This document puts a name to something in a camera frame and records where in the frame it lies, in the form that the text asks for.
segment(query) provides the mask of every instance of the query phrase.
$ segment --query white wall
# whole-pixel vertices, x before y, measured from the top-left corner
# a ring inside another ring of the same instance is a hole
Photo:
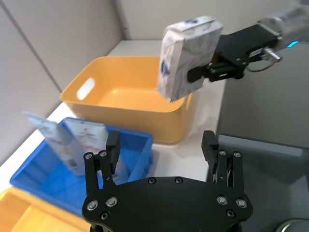
[[[164,28],[201,15],[217,17],[224,33],[250,26],[288,0],[116,0],[128,39],[161,39]]]
[[[49,115],[61,91],[123,32],[113,0],[0,0],[0,165]]]
[[[0,164],[31,132],[22,111],[47,115],[59,91],[0,8]]]
[[[3,0],[63,90],[123,38],[113,0]]]

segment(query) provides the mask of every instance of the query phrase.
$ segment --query white table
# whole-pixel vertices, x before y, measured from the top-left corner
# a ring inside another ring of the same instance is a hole
[[[160,47],[161,41],[122,41],[109,55],[159,55]],[[217,129],[224,86],[225,81],[204,82],[204,87],[197,91],[196,112],[187,137],[177,145],[153,145],[154,164],[149,176],[183,176],[205,181],[208,165],[201,150],[202,133]],[[66,117],[76,116],[61,103],[48,119],[60,122]],[[0,192],[10,187],[11,176],[42,140],[36,130],[0,167]]]

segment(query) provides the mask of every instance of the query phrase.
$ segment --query tissue box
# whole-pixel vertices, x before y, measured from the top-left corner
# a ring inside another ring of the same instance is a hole
[[[211,62],[223,25],[201,16],[168,26],[162,41],[157,90],[170,102],[203,87],[204,78],[187,81],[190,69]]]

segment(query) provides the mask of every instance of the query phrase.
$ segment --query bolt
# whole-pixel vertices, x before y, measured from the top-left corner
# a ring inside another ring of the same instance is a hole
[[[227,199],[223,196],[219,196],[219,197],[217,197],[217,202],[219,204],[227,204]]]
[[[106,152],[106,151],[101,151],[101,152],[100,152],[100,156],[104,157],[104,156],[106,156],[106,155],[107,155],[107,152]]]
[[[183,182],[183,179],[180,178],[180,177],[176,177],[175,182],[176,182],[176,184],[181,184]]]
[[[85,158],[86,159],[90,159],[92,157],[92,154],[91,153],[87,153],[86,155],[85,155]]]
[[[219,154],[222,155],[222,156],[225,156],[226,152],[225,151],[219,151]]]
[[[113,207],[113,206],[115,206],[117,204],[117,198],[115,198],[115,197],[110,197],[109,199],[107,199],[107,201],[106,201],[106,205],[108,206],[108,207]]]
[[[233,210],[231,210],[231,209],[227,210],[226,215],[229,218],[234,218],[236,216],[235,212]]]
[[[101,215],[101,219],[103,221],[107,220],[109,217],[110,217],[110,213],[107,212],[107,211],[103,212],[102,215]]]
[[[151,184],[151,185],[153,185],[153,184],[156,183],[156,179],[154,179],[154,178],[149,178],[149,179],[148,179],[148,183]]]
[[[241,208],[247,208],[248,205],[243,199],[237,199],[236,204]]]
[[[233,155],[234,155],[235,157],[241,157],[241,154],[240,154],[239,152],[234,152]]]
[[[89,211],[95,210],[97,208],[97,206],[98,206],[98,202],[97,201],[95,201],[95,200],[91,201],[87,205],[87,210],[89,210]]]

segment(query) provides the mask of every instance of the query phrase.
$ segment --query orange bin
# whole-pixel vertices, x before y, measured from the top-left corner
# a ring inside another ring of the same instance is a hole
[[[57,208],[26,192],[10,188],[0,194],[1,232],[88,232],[81,217]]]
[[[155,89],[158,71],[159,57],[101,57],[82,70],[61,99],[79,118],[176,143],[188,129],[193,95],[169,103]]]

